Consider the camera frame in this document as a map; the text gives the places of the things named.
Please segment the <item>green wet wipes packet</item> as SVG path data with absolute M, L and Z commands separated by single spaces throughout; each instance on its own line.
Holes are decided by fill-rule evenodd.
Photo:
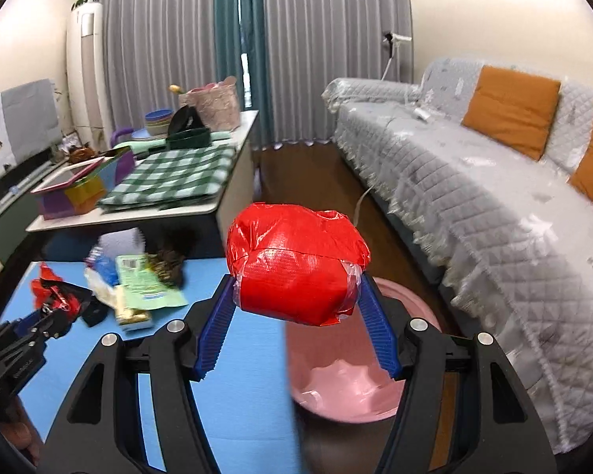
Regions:
M 149 267 L 146 255 L 117 256 L 115 264 L 129 308 L 151 311 L 187 305 L 180 289 L 170 288 L 161 282 Z

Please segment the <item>dark floral scrunchie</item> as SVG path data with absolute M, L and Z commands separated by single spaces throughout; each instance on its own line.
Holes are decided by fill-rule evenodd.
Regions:
M 169 288 L 180 289 L 184 285 L 184 258 L 171 249 L 159 249 L 146 255 L 147 266 L 158 280 Z

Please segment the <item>red plastic bag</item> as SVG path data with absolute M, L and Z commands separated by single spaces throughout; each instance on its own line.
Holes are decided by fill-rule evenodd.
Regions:
M 226 258 L 243 311 L 329 326 L 353 314 L 370 250 L 342 213 L 254 203 L 232 222 Z

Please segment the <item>red black trash wrapper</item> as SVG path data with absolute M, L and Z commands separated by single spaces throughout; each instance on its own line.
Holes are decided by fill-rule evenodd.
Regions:
M 39 275 L 30 282 L 30 290 L 36 309 L 63 311 L 70 323 L 81 319 L 93 327 L 108 317 L 110 308 L 92 290 L 64 281 L 44 262 L 39 264 Z

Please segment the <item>pink plastic basin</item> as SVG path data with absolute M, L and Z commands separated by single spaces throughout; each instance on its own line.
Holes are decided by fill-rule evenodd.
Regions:
M 393 417 L 404 383 L 383 370 L 360 311 L 330 326 L 288 322 L 290 393 L 303 409 L 347 424 Z

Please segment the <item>white tissue paper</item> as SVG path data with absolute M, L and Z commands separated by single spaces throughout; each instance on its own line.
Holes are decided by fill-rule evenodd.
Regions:
M 126 332 L 149 329 L 153 326 L 151 314 L 146 310 L 137 310 L 126 305 L 122 286 L 110 286 L 99 273 L 86 267 L 84 277 L 94 296 L 114 311 L 116 323 Z

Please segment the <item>white foam net sleeve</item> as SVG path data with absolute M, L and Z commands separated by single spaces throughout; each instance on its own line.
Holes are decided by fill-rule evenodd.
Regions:
M 118 256 L 145 253 L 145 240 L 139 228 L 130 228 L 103 234 L 97 243 L 101 253 L 112 260 Z

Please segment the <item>white coffee table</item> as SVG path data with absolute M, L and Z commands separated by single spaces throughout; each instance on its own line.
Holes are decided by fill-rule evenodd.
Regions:
M 106 213 L 96 208 L 82 215 L 57 219 L 37 216 L 26 231 L 44 239 L 59 232 L 93 237 L 134 227 L 146 232 L 164 229 L 189 231 L 197 242 L 187 249 L 187 257 L 221 257 L 232 220 L 254 201 L 255 164 L 250 138 L 257 131 L 258 115 L 257 110 L 241 113 L 241 125 L 231 133 L 229 140 L 235 146 L 236 155 L 225 185 L 214 197 L 168 209 L 142 208 Z

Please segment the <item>blue plastic wrapper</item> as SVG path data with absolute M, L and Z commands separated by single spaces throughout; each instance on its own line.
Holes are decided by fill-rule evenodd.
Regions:
M 85 258 L 85 264 L 86 267 L 95 271 L 107 285 L 114 287 L 120 283 L 115 261 L 106 256 L 100 246 L 94 246 L 91 249 Z

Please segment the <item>tv cabinet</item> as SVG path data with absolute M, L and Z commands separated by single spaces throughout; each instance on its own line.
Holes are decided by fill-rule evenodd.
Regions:
M 42 181 L 49 178 L 66 160 L 48 160 L 29 173 L 24 173 L 24 165 L 18 166 L 10 176 L 17 177 L 3 184 L 6 193 L 0 197 L 0 263 L 4 265 L 27 237 L 26 227 L 38 216 L 35 196 L 32 194 Z

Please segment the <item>green checkered cloth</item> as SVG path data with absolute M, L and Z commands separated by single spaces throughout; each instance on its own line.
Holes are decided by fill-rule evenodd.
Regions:
M 213 197 L 225 185 L 235 155 L 230 145 L 152 154 L 98 205 L 112 212 Z

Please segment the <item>grey quilted sofa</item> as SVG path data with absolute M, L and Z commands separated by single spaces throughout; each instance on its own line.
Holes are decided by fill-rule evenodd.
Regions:
M 559 85 L 536 160 L 467 127 L 482 61 L 440 58 L 421 83 L 337 78 L 334 142 L 383 203 L 424 273 L 492 334 L 557 454 L 593 446 L 593 202 L 570 177 L 593 89 Z

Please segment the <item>colourful storage box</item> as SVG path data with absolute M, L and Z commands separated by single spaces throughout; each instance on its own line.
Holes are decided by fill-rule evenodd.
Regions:
M 44 219 L 89 213 L 135 167 L 134 153 L 129 147 L 62 167 L 32 190 L 38 212 Z

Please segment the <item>black cap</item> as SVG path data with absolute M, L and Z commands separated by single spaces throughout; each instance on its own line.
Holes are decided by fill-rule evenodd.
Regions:
M 171 118 L 168 126 L 168 136 L 173 136 L 189 130 L 204 128 L 204 123 L 195 106 L 184 105 Z

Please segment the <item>stacked coloured bowls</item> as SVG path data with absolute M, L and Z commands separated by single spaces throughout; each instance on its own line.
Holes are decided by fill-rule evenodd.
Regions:
M 150 111 L 144 116 L 145 129 L 152 137 L 165 135 L 172 117 L 173 110 L 169 108 Z

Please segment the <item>pink lace basket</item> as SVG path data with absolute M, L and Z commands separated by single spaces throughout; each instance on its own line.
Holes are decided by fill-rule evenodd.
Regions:
M 179 105 L 193 106 L 212 132 L 232 132 L 241 124 L 241 108 L 234 76 L 179 95 Z

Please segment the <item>grey covered television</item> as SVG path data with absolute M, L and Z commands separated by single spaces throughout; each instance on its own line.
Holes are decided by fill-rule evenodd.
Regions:
M 0 178 L 62 138 L 54 89 L 39 79 L 0 92 Z

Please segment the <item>orange cushion near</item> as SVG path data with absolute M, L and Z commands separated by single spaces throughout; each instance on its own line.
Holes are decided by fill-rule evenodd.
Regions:
M 462 126 L 537 162 L 548 143 L 560 87 L 556 79 L 484 65 Z

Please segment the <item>white standing air conditioner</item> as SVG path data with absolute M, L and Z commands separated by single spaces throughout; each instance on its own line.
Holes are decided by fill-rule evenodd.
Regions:
M 72 123 L 81 141 L 95 151 L 110 148 L 113 123 L 104 62 L 99 2 L 86 2 L 70 13 L 66 32 L 66 74 Z

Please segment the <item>grey curtain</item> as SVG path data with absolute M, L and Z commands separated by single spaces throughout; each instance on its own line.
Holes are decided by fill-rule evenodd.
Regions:
M 112 119 L 137 126 L 151 110 L 176 108 L 183 90 L 218 83 L 214 0 L 98 0 Z M 334 124 L 321 95 L 338 77 L 380 78 L 382 32 L 412 32 L 410 0 L 264 0 L 274 142 L 325 142 Z M 388 78 L 408 80 L 402 47 Z

